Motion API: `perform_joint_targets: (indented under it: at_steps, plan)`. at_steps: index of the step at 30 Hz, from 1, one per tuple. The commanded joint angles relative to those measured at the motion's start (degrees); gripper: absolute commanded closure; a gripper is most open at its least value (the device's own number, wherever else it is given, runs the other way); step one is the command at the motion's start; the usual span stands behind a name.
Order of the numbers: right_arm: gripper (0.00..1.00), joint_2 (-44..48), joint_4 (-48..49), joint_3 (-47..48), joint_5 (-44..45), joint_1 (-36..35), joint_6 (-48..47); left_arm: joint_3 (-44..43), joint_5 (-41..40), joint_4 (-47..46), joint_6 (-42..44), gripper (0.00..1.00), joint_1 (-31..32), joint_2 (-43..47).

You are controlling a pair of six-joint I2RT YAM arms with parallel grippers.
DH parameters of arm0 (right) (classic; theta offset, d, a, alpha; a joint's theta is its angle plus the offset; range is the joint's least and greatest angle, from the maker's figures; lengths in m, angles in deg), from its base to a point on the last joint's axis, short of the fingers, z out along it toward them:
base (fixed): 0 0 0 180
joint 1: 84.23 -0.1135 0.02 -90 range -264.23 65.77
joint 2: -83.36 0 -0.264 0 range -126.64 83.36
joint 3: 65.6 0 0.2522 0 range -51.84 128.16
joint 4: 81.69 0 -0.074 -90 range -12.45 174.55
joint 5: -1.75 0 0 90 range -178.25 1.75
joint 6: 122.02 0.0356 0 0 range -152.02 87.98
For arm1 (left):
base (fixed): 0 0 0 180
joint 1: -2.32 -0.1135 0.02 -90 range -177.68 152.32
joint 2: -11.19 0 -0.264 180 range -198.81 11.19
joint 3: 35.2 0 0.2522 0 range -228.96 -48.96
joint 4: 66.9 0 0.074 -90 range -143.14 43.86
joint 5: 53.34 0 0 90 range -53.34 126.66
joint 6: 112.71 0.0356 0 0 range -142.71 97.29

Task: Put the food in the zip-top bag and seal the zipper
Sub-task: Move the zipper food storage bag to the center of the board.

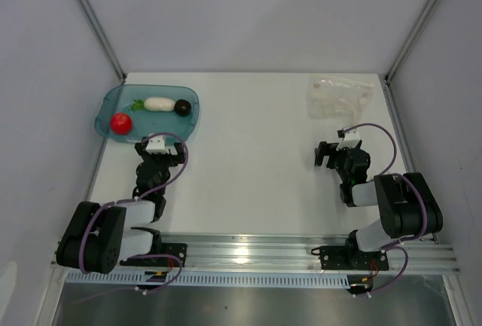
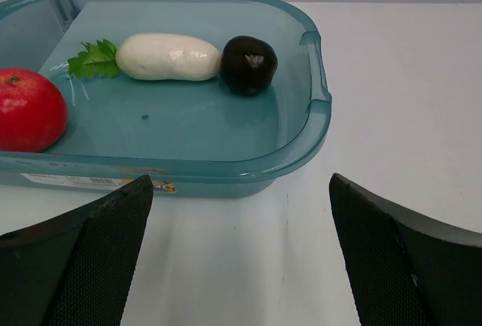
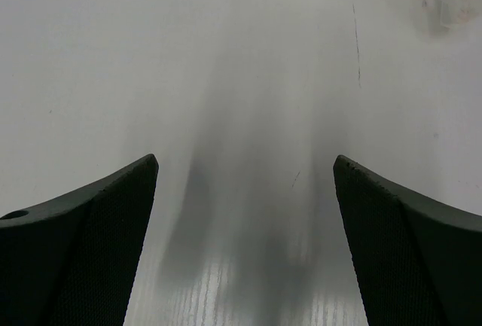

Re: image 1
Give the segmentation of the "dark round fruit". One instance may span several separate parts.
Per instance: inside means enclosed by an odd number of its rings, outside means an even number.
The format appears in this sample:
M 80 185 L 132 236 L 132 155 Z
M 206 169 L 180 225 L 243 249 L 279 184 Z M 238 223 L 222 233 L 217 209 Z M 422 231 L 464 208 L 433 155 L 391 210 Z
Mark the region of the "dark round fruit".
M 179 99 L 174 104 L 174 112 L 180 117 L 187 117 L 191 114 L 191 103 L 185 99 Z

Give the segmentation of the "white radish with leaves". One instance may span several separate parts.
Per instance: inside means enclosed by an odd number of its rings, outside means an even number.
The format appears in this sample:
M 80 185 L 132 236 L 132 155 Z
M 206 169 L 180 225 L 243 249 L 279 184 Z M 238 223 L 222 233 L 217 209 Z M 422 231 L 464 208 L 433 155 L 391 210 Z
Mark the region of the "white radish with leaves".
M 132 111 L 174 111 L 175 101 L 166 97 L 149 97 L 147 99 L 136 99 L 130 106 Z

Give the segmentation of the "clear zip top bag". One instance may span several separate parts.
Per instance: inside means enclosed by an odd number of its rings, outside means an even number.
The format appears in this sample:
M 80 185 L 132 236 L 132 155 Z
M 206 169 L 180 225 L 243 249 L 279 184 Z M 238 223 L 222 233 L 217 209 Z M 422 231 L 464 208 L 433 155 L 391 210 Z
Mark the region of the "clear zip top bag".
M 374 85 L 332 75 L 310 75 L 307 113 L 312 119 L 343 119 L 350 126 L 359 122 L 371 102 Z

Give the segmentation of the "red tomato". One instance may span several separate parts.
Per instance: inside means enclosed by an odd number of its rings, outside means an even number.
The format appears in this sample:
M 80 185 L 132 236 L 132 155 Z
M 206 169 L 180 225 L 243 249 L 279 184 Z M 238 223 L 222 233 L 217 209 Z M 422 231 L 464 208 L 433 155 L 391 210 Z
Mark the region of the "red tomato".
M 133 122 L 128 114 L 119 112 L 112 116 L 110 120 L 111 131 L 118 135 L 127 135 L 133 128 Z

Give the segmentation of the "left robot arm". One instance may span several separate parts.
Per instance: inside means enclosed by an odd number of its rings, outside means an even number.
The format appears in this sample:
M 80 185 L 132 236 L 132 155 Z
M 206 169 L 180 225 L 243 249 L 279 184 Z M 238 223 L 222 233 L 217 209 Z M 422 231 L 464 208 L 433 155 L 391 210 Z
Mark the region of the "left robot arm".
M 117 264 L 168 269 L 182 264 L 182 258 L 163 245 L 160 232 L 149 227 L 163 215 L 166 188 L 178 178 L 171 169 L 184 169 L 188 160 L 184 142 L 175 142 L 168 150 L 163 141 L 158 136 L 136 143 L 142 161 L 136 168 L 131 198 L 77 205 L 57 246 L 57 265 L 108 274 Z

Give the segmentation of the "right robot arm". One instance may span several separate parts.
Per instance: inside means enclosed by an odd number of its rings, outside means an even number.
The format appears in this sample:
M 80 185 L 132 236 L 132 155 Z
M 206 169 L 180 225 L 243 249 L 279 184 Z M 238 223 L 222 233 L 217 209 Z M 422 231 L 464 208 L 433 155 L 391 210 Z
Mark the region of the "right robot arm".
M 334 170 L 340 177 L 340 198 L 352 208 L 376 207 L 379 218 L 349 233 L 343 245 L 325 245 L 311 250 L 323 270 L 388 269 L 386 252 L 410 240 L 437 233 L 443 215 L 423 175 L 376 175 L 368 180 L 371 157 L 361 142 L 351 148 L 320 142 L 315 149 L 315 166 Z

